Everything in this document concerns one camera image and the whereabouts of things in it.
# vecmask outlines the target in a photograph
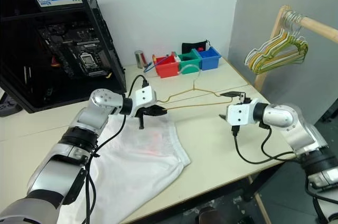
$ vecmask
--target white tabletop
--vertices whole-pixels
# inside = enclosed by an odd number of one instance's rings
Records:
[[[136,67],[126,68],[128,86],[134,76],[140,72],[141,70]],[[196,76],[197,73],[192,73],[160,79],[147,75],[159,99],[190,89]],[[142,81],[138,80],[135,89],[138,89],[141,83]],[[262,98],[253,87],[247,85],[232,66],[223,60],[220,60],[218,69],[202,71],[196,81],[196,87],[218,92],[241,90],[247,92],[249,97]],[[165,107],[219,102],[218,97],[199,91],[189,92],[180,99],[192,97],[194,98],[174,101]],[[25,197],[29,177],[51,146],[61,138],[76,113],[86,104],[87,102],[80,102],[34,114],[22,111],[0,118],[0,172],[2,174],[0,211],[14,200]],[[141,218],[275,164],[271,162],[265,165],[250,165],[237,156],[230,126],[218,117],[219,113],[225,112],[225,108],[226,105],[215,105],[169,111],[176,123],[179,139],[192,163],[183,170],[172,185],[130,215],[126,221]],[[266,134],[266,130],[258,128],[257,125],[242,127],[238,139],[243,154],[252,160],[264,158],[260,153],[259,144]],[[267,149],[272,154],[289,151],[288,145],[279,132],[273,133]]]

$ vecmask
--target floor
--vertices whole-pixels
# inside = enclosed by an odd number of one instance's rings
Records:
[[[336,140],[338,117],[332,119],[331,122],[317,122],[315,127],[326,139],[331,150],[338,156],[338,140]],[[312,199],[304,191],[304,180],[305,173],[298,164],[285,163],[259,192],[272,224],[317,224]],[[208,205],[214,206],[223,215],[234,212],[233,195],[231,195],[215,199],[183,214],[161,221],[160,224],[194,224],[194,217],[197,215],[198,209]],[[256,203],[245,207],[257,209]],[[255,223],[263,223],[259,220],[260,216],[253,216],[253,218],[256,219]],[[227,221],[229,224],[238,223],[229,219]]]

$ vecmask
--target white wall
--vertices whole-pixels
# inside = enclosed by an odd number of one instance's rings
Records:
[[[251,82],[255,75],[244,58],[269,39],[282,5],[338,29],[337,0],[237,0],[229,59]],[[338,97],[338,44],[305,29],[301,35],[309,46],[304,63],[269,72],[262,94],[270,102],[300,106],[315,123]]]
[[[123,65],[208,39],[228,56],[236,0],[97,0]]]

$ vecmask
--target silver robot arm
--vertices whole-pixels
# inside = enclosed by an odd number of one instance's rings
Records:
[[[329,149],[319,131],[307,123],[298,107],[264,104],[259,99],[251,100],[244,92],[228,92],[224,96],[240,97],[240,103],[229,105],[226,120],[239,126],[255,124],[274,126],[286,138],[304,169],[307,179],[316,195],[338,200],[338,160]],[[338,205],[321,199],[314,199],[315,209],[327,221],[338,220]]]
[[[107,89],[93,91],[88,106],[77,114],[31,176],[26,198],[15,201],[0,213],[0,223],[55,224],[61,206],[74,202],[83,186],[87,175],[84,166],[97,147],[97,138],[108,116],[140,118],[140,110],[156,102],[151,86],[136,90],[131,98]]]

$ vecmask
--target blue bin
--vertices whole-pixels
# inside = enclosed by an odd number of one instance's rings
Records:
[[[214,47],[210,47],[207,51],[199,51],[201,57],[201,69],[209,70],[218,67],[218,61],[221,55]]]

